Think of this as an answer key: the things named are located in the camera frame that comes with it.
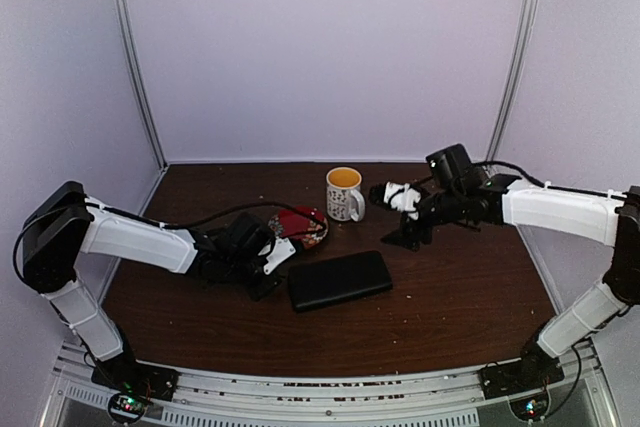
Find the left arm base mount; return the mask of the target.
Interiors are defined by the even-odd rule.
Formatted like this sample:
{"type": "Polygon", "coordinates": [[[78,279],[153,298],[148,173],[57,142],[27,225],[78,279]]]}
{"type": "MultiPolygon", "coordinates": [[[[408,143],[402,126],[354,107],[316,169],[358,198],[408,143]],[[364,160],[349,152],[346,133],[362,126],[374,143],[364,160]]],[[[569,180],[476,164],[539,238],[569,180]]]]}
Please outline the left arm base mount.
{"type": "Polygon", "coordinates": [[[115,390],[107,401],[107,414],[117,424],[129,426],[138,422],[156,401],[173,399],[179,373],[177,370],[140,363],[132,350],[125,347],[115,357],[93,361],[91,381],[115,390]]]}

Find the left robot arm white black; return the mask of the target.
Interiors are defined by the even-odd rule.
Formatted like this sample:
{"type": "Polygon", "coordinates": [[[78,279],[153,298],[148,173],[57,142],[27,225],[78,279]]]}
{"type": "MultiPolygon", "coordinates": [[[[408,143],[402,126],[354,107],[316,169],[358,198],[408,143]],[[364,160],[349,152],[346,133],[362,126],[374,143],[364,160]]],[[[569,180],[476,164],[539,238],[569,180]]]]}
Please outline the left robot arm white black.
{"type": "Polygon", "coordinates": [[[12,262],[19,280],[46,298],[85,343],[96,368],[121,390],[133,391],[143,383],[143,368],[77,273],[80,254],[136,261],[208,283],[237,283],[259,300],[279,285],[277,269],[295,252],[290,240],[248,213],[209,235],[107,206],[68,181],[24,222],[12,262]]]}

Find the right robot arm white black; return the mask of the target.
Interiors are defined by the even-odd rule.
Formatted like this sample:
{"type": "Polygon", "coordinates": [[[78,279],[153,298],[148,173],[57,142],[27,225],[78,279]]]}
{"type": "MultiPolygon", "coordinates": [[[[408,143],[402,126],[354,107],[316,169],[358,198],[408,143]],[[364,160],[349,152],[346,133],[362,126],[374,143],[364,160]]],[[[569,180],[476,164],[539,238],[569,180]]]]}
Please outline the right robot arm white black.
{"type": "Polygon", "coordinates": [[[551,363],[576,343],[639,303],[639,189],[598,191],[543,182],[515,164],[472,161],[454,144],[427,156],[429,191],[423,181],[387,181],[372,187],[370,201],[400,215],[384,242],[416,251],[432,241],[436,227],[509,226],[547,231],[597,244],[610,264],[572,304],[543,324],[521,352],[512,377],[535,387],[551,363]]]}

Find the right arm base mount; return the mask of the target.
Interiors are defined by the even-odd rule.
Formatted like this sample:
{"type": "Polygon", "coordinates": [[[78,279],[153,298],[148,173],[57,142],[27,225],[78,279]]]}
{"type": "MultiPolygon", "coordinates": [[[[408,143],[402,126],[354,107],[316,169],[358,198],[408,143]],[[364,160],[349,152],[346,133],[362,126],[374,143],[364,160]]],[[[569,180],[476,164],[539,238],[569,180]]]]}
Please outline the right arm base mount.
{"type": "Polygon", "coordinates": [[[583,362],[577,346],[570,352],[575,355],[577,372],[566,395],[554,402],[550,386],[565,379],[557,358],[543,357],[543,352],[528,352],[520,359],[486,364],[478,371],[480,386],[486,400],[509,398],[512,415],[519,421],[544,423],[561,411],[573,396],[582,375],[583,362]]]}

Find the black zippered tool case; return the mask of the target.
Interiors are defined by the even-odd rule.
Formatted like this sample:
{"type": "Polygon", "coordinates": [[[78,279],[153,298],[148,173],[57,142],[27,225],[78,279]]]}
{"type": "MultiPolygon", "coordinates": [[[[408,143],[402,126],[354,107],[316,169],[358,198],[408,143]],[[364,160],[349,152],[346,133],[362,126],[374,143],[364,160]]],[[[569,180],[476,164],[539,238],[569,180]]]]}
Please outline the black zippered tool case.
{"type": "Polygon", "coordinates": [[[314,311],[393,289],[387,265],[378,251],[364,251],[296,265],[287,277],[296,313],[314,311]]]}

